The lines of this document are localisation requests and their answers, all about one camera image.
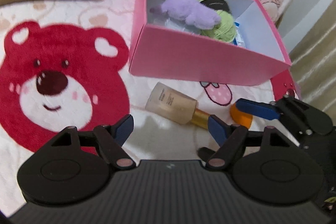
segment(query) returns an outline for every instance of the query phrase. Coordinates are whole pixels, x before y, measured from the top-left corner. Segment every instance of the beige liquid foundation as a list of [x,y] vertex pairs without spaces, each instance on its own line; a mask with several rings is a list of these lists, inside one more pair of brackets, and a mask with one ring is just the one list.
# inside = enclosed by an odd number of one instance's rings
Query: beige liquid foundation
[[197,100],[158,82],[145,109],[179,124],[191,122],[208,129],[209,114],[196,108]]

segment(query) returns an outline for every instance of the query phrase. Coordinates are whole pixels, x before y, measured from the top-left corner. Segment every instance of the green yarn ball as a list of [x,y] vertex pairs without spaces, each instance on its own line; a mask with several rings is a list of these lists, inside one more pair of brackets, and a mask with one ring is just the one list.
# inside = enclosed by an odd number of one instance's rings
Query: green yarn ball
[[201,34],[223,42],[231,43],[236,37],[235,20],[232,15],[224,10],[217,10],[217,14],[222,19],[221,23],[214,26],[211,30],[201,30]]

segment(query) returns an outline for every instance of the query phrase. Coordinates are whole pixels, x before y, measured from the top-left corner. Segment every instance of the bear ear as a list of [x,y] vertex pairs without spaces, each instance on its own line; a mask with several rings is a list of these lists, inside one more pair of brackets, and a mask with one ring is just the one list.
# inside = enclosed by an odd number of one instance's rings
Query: bear ear
[[15,50],[24,44],[28,37],[36,32],[36,30],[40,29],[40,25],[35,21],[26,21],[19,25],[16,25],[13,29],[11,29],[4,41],[5,52],[10,52]]
[[87,31],[96,51],[114,60],[116,70],[121,70],[128,60],[129,49],[117,32],[106,28],[92,28]]

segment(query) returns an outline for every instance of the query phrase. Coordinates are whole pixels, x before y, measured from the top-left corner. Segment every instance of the orange object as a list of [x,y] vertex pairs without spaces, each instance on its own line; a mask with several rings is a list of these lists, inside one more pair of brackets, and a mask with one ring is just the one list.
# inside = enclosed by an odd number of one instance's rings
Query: orange object
[[235,123],[240,124],[246,128],[251,127],[253,116],[251,114],[239,111],[236,107],[236,103],[231,106],[230,114]]

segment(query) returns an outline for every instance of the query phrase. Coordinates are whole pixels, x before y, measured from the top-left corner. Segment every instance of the pink cheek mark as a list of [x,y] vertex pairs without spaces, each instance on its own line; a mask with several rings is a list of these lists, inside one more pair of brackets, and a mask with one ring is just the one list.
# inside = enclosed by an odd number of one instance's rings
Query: pink cheek mark
[[72,93],[72,100],[77,100],[77,99],[78,99],[78,93],[77,93],[77,91],[74,91]]
[[24,86],[22,87],[22,89],[21,89],[21,92],[22,92],[23,94],[27,94],[27,93],[29,92],[29,88],[28,88],[26,85],[24,85]]
[[14,92],[14,84],[13,83],[9,84],[9,91]]
[[90,102],[90,98],[89,98],[89,96],[86,95],[86,94],[84,94],[84,95],[83,95],[83,101],[84,101],[85,103],[89,103],[89,102]]
[[17,94],[20,94],[21,87],[20,87],[19,84],[16,85],[15,91],[16,91]]
[[92,102],[93,102],[95,105],[98,105],[98,96],[97,96],[97,95],[93,95],[93,96],[92,96]]

